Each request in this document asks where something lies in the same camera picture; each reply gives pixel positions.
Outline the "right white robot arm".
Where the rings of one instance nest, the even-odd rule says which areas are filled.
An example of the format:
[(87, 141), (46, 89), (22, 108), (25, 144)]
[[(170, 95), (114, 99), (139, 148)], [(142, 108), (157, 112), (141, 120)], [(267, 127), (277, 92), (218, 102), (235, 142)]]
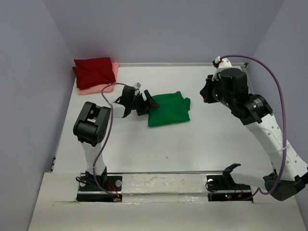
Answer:
[(200, 90), (205, 103), (221, 103), (256, 137), (268, 155), (272, 170), (255, 169), (234, 163), (222, 172), (220, 181), (232, 189), (244, 184), (267, 190), (278, 201), (284, 201), (305, 188), (308, 183), (308, 165), (291, 144), (283, 141), (283, 132), (273, 110), (259, 94), (249, 93), (247, 75), (238, 68), (227, 68), (208, 75)]

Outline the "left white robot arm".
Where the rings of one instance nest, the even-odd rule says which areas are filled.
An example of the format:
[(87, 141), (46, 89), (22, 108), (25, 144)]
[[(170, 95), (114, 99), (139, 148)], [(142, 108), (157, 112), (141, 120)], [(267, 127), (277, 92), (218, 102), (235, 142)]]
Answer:
[(121, 96), (114, 102), (108, 102), (107, 106), (85, 102), (73, 127), (73, 134), (83, 147), (87, 163), (85, 175), (78, 177), (77, 181), (96, 190), (103, 189), (107, 183), (107, 167), (102, 153), (110, 137), (113, 119), (125, 118), (131, 111), (141, 116), (158, 107), (147, 90), (140, 92), (138, 83), (124, 86)]

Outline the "green t-shirt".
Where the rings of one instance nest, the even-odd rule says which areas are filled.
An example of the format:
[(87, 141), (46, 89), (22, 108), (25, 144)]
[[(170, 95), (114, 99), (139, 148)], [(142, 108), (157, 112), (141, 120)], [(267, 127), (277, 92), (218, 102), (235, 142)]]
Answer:
[(155, 128), (190, 121), (191, 99), (184, 98), (180, 91), (153, 96), (159, 107), (151, 108), (148, 127)]

